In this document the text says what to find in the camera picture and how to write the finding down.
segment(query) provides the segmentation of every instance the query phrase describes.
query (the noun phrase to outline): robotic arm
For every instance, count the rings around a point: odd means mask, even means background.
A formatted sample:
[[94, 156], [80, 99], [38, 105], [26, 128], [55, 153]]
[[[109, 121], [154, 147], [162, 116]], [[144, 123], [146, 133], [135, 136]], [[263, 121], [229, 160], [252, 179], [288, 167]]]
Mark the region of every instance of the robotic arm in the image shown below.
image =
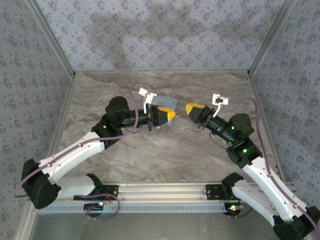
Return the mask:
[[251, 188], [243, 177], [232, 173], [222, 181], [231, 199], [236, 197], [252, 206], [272, 225], [280, 240], [301, 240], [315, 229], [306, 214], [317, 224], [320, 211], [315, 206], [308, 207], [270, 169], [261, 151], [249, 138], [254, 129], [247, 114], [236, 114], [227, 122], [217, 116], [214, 108], [206, 105], [189, 103], [185, 110], [198, 128], [209, 129], [228, 143], [226, 151], [231, 161], [264, 192]]
[[[146, 104], [138, 110], [137, 127], [161, 126], [175, 117], [176, 113], [166, 107]], [[87, 158], [100, 153], [115, 144], [117, 139], [104, 140], [123, 135], [121, 128], [132, 127], [136, 121], [134, 110], [129, 110], [127, 100], [116, 96], [105, 108], [101, 120], [80, 140], [59, 153], [35, 162], [28, 160], [23, 165], [22, 180], [38, 171], [22, 184], [22, 188], [36, 209], [50, 205], [54, 200], [76, 195], [101, 194], [103, 185], [94, 174], [83, 177], [62, 178], [67, 172]]]

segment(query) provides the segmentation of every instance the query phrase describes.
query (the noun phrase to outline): gray marble floor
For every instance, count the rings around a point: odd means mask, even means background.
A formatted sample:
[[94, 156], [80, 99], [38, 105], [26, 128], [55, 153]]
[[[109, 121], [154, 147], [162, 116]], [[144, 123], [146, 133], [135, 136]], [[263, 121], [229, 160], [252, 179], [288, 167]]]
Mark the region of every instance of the gray marble floor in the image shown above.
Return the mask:
[[[230, 99], [253, 96], [245, 72], [90, 72], [78, 73], [75, 80], [76, 87], [59, 150], [90, 131], [105, 113], [111, 98], [124, 96], [133, 109], [128, 94], [131, 88], [140, 108], [143, 97], [138, 95], [138, 90], [146, 87], [158, 95], [176, 98], [180, 114], [173, 125], [163, 125], [151, 132], [143, 127], [139, 133], [121, 139], [108, 150], [88, 158], [67, 176], [94, 173], [104, 182], [206, 182], [220, 181], [237, 172], [250, 179], [229, 160], [226, 150], [210, 140], [208, 130], [199, 130], [192, 124], [185, 111], [187, 103], [210, 106], [213, 93]], [[228, 120], [236, 113], [249, 114], [256, 129], [252, 102], [224, 106], [219, 116]], [[264, 129], [262, 135], [274, 167]], [[213, 139], [224, 144], [218, 137]], [[251, 139], [260, 146], [256, 132]]]

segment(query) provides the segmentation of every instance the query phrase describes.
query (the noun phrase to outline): patterned wallpaper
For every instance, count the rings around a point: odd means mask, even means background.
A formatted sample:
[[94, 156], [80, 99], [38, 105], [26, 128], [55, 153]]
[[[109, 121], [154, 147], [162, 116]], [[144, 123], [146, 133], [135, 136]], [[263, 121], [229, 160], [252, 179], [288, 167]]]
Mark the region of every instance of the patterned wallpaper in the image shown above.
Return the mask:
[[0, 239], [24, 199], [12, 197], [23, 163], [48, 151], [70, 79], [23, 0], [0, 1]]
[[298, 0], [255, 81], [299, 196], [320, 208], [320, 2]]
[[283, 0], [37, 0], [75, 71], [246, 70]]

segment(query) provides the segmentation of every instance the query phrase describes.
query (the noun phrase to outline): white bracket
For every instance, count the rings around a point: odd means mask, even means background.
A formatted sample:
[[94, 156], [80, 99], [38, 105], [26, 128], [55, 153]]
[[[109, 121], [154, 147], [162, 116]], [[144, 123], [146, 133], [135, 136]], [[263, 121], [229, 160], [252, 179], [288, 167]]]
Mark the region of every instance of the white bracket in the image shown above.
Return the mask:
[[145, 97], [144, 103], [143, 103], [143, 111], [146, 114], [147, 113], [147, 104], [152, 103], [152, 99], [157, 96], [157, 94], [153, 92], [149, 92], [147, 89], [144, 89], [143, 87], [140, 87], [139, 94]]
[[218, 106], [217, 110], [213, 114], [214, 118], [218, 115], [222, 105], [228, 105], [228, 102], [229, 102], [229, 98], [221, 97], [220, 94], [212, 95], [212, 105]]

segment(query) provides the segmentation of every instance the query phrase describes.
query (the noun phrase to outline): wall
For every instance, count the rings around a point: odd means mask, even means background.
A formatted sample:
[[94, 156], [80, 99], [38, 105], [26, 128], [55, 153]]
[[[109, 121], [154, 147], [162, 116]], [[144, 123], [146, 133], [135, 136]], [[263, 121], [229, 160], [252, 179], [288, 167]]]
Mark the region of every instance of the wall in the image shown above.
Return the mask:
[[283, 0], [37, 0], [75, 71], [246, 70]]
[[298, 0], [254, 76], [284, 170], [320, 208], [320, 2]]
[[25, 2], [0, 1], [0, 239], [14, 237], [25, 200], [13, 190], [24, 162], [46, 156], [68, 76]]

